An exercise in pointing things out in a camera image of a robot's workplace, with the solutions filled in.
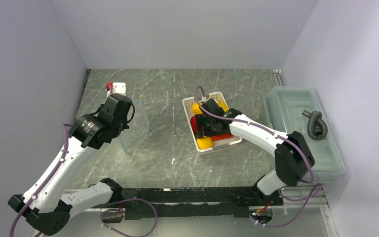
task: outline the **white basket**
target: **white basket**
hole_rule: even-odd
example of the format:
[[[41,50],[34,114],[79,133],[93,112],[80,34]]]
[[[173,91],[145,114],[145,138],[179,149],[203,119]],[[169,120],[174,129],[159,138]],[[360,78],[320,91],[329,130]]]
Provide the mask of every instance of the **white basket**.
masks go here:
[[[208,94],[208,99],[209,98],[213,98],[213,99],[215,99],[217,101],[224,102],[226,104],[226,106],[229,108],[229,106],[227,105],[226,100],[223,97],[223,94],[221,92],[210,93],[210,94]],[[216,150],[219,150],[219,149],[234,147],[239,142],[242,141],[242,138],[233,136],[233,137],[230,137],[230,138],[227,138],[227,139],[223,139],[223,140],[219,140],[219,141],[214,141],[213,142],[213,147],[211,147],[211,148],[199,149],[198,146],[197,146],[197,139],[196,139],[194,133],[192,132],[191,123],[190,123],[190,119],[194,116],[194,114],[191,111],[191,107],[192,107],[192,105],[194,103],[195,103],[194,97],[188,97],[188,98],[185,98],[185,99],[182,100],[182,104],[184,106],[185,115],[187,116],[189,130],[190,130],[190,132],[192,134],[192,139],[194,140],[195,148],[197,149],[198,155],[205,155],[205,154],[212,153],[212,152],[214,152]]]

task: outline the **gray plastic tube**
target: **gray plastic tube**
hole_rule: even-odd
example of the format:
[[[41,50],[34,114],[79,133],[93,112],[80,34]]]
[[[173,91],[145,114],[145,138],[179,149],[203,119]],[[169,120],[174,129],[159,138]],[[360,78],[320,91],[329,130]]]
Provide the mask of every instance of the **gray plastic tube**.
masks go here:
[[[328,126],[322,120],[322,112],[315,110],[310,113],[304,110],[302,115],[308,118],[307,134],[311,139],[319,141],[328,135]]]

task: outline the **white wall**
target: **white wall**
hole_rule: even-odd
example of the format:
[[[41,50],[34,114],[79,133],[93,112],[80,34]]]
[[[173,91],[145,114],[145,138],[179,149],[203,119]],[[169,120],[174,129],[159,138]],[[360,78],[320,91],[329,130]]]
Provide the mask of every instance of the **white wall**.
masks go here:
[[[33,185],[62,146],[85,75],[50,1],[0,0],[0,237],[16,216],[9,198]],[[31,233],[22,218],[15,236]]]
[[[319,1],[282,72],[317,89],[343,157],[324,187],[340,236],[379,236],[379,0]]]
[[[87,68],[281,68],[317,0],[53,0]]]

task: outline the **clear plastic bag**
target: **clear plastic bag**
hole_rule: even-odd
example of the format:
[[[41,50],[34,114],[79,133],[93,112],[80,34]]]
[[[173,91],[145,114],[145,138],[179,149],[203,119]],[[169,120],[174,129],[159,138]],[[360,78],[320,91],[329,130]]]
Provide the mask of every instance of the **clear plastic bag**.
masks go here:
[[[136,112],[133,120],[128,124],[130,128],[122,131],[119,136],[124,151],[139,145],[149,133],[149,118],[142,104],[142,96],[133,100],[133,104]],[[133,108],[128,112],[127,118],[131,118],[132,114]]]

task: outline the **marble pattern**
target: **marble pattern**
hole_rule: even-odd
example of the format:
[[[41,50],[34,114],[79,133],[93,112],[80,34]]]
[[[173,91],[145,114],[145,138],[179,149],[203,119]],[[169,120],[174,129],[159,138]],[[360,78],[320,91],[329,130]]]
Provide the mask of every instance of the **marble pattern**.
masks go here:
[[[105,101],[109,81],[125,82],[128,97],[143,95],[149,133],[127,152],[118,139],[104,144],[79,170],[70,189],[106,177],[125,188],[250,186],[274,168],[273,157],[248,141],[198,156],[182,105],[202,85],[207,93],[222,92],[231,108],[266,124],[260,115],[263,98],[277,85],[272,70],[92,70],[78,115],[95,111]]]

